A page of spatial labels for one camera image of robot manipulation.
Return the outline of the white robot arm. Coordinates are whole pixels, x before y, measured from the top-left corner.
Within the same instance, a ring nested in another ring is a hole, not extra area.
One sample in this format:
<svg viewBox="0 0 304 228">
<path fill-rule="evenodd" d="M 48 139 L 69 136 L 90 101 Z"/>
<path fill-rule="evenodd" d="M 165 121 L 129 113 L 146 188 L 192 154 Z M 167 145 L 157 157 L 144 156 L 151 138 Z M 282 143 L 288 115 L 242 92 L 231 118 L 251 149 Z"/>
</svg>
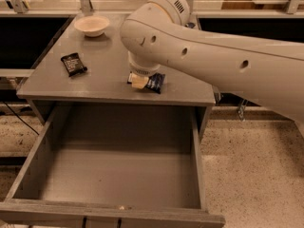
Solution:
<svg viewBox="0 0 304 228">
<path fill-rule="evenodd" d="M 123 22 L 123 45 L 139 75 L 167 66 L 304 123 L 300 43 L 188 28 L 186 0 L 148 0 Z"/>
</svg>

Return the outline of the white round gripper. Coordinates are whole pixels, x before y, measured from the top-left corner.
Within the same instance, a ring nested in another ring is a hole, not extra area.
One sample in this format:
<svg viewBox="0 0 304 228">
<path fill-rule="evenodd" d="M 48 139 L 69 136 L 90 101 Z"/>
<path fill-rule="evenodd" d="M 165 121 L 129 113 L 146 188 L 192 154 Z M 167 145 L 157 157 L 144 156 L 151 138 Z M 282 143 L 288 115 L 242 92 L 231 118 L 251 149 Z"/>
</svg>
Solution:
<svg viewBox="0 0 304 228">
<path fill-rule="evenodd" d="M 150 62 L 132 52 L 128 52 L 128 61 L 131 71 L 135 73 L 131 76 L 131 84 L 138 89 L 143 89 L 149 81 L 148 77 L 157 73 L 161 67 L 160 64 Z"/>
</svg>

